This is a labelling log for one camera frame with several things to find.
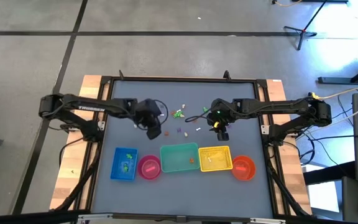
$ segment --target green basket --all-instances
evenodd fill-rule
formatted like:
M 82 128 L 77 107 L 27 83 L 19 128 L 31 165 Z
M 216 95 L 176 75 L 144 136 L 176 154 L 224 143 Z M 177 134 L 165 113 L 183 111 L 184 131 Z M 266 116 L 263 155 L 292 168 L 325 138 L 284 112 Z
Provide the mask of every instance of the green basket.
M 162 172 L 178 172 L 200 168 L 196 143 L 162 146 L 160 158 Z

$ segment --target concrete floor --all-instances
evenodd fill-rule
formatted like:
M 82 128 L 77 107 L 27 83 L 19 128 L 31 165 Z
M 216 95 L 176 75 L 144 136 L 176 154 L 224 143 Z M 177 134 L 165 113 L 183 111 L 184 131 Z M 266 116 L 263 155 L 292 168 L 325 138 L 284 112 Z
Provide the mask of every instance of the concrete floor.
M 71 31 L 80 5 L 81 0 L 0 0 L 0 30 Z M 319 5 L 279 7 L 268 0 L 93 0 L 80 30 L 281 32 L 285 25 L 303 28 Z M 221 77 L 229 70 L 233 78 L 281 79 L 288 99 L 309 91 L 325 96 L 351 88 L 319 85 L 316 78 L 358 73 L 358 0 L 327 4 L 310 30 L 319 34 L 305 41 L 299 52 L 294 37 L 77 37 L 61 92 L 77 94 L 83 75 L 117 75 L 119 69 L 125 75 L 184 77 Z M 39 99 L 54 86 L 68 39 L 0 36 L 0 138 L 5 139 L 0 146 L 0 215 L 9 212 L 39 128 Z M 346 109 L 351 107 L 351 93 L 341 100 Z M 336 99 L 328 103 L 333 114 L 341 112 Z M 350 124 L 343 122 L 314 136 L 351 132 Z M 48 210 L 58 151 L 66 138 L 65 133 L 48 132 L 24 212 Z M 310 149 L 305 139 L 298 145 L 301 152 Z M 351 139 L 324 145 L 336 162 L 354 160 Z M 319 145 L 316 148 L 315 162 L 334 165 Z

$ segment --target blue basket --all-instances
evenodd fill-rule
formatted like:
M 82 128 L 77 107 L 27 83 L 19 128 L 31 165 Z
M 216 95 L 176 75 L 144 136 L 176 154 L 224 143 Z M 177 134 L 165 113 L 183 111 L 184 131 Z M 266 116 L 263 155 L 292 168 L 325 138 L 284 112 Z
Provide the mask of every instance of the blue basket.
M 137 162 L 137 149 L 117 147 L 112 160 L 110 179 L 127 180 L 135 179 Z

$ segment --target wooden platform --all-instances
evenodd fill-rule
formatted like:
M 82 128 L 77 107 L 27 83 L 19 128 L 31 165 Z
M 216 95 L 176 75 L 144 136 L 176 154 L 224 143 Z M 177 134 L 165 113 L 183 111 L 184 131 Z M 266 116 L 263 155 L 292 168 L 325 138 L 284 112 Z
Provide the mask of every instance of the wooden platform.
M 96 98 L 99 91 L 100 81 L 101 75 L 85 75 L 79 95 L 89 98 Z M 271 101 L 286 100 L 281 80 L 267 80 L 267 87 L 268 97 Z M 259 94 L 261 100 L 264 101 L 262 88 L 259 88 Z M 104 90 L 102 99 L 106 99 L 106 95 L 107 88 Z M 76 111 L 75 113 L 84 119 L 92 119 L 93 117 L 93 112 L 90 111 Z M 273 122 L 275 124 L 282 124 L 289 120 L 290 116 L 288 114 L 273 115 Z M 264 121 L 265 124 L 269 123 L 267 121 L 267 116 L 264 116 Z M 68 135 L 67 142 L 72 142 L 81 137 L 82 135 L 79 131 L 70 133 Z M 295 144 L 295 140 L 291 137 L 287 137 L 285 141 Z M 85 156 L 85 147 L 86 142 L 79 141 L 65 149 L 62 165 L 60 166 L 55 190 L 53 192 L 52 201 L 50 203 L 50 208 L 59 206 L 78 183 L 83 159 Z M 284 146 L 280 147 L 280 156 L 287 188 L 295 200 L 302 206 L 302 208 L 311 214 L 310 202 L 306 190 L 305 180 L 303 179 L 298 151 L 293 146 L 284 144 Z M 85 186 L 83 192 L 84 193 L 81 198 L 80 208 L 85 207 L 88 184 Z M 278 212 L 280 214 L 284 214 L 281 193 L 276 185 L 275 194 L 277 199 Z

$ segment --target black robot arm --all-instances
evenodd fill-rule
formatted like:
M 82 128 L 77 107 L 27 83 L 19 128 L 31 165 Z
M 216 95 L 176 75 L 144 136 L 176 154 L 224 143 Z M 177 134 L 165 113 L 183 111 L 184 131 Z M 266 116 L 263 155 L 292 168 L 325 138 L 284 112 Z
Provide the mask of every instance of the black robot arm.
M 226 126 L 238 119 L 256 118 L 263 114 L 298 114 L 299 117 L 284 123 L 273 124 L 264 131 L 268 143 L 282 145 L 290 133 L 299 133 L 310 126 L 323 127 L 331 124 L 331 107 L 311 97 L 289 101 L 261 102 L 255 99 L 233 99 L 232 103 L 216 99 L 207 115 L 211 131 L 218 134 L 220 141 L 229 140 Z
M 39 116 L 48 120 L 59 119 L 65 124 L 60 127 L 68 132 L 68 128 L 79 129 L 85 141 L 100 142 L 103 131 L 97 121 L 87 121 L 72 110 L 100 111 L 115 118 L 129 118 L 136 125 L 147 128 L 147 137 L 156 138 L 161 134 L 161 114 L 156 102 L 146 99 L 137 102 L 135 98 L 114 98 L 111 100 L 95 100 L 71 94 L 53 94 L 41 98 Z

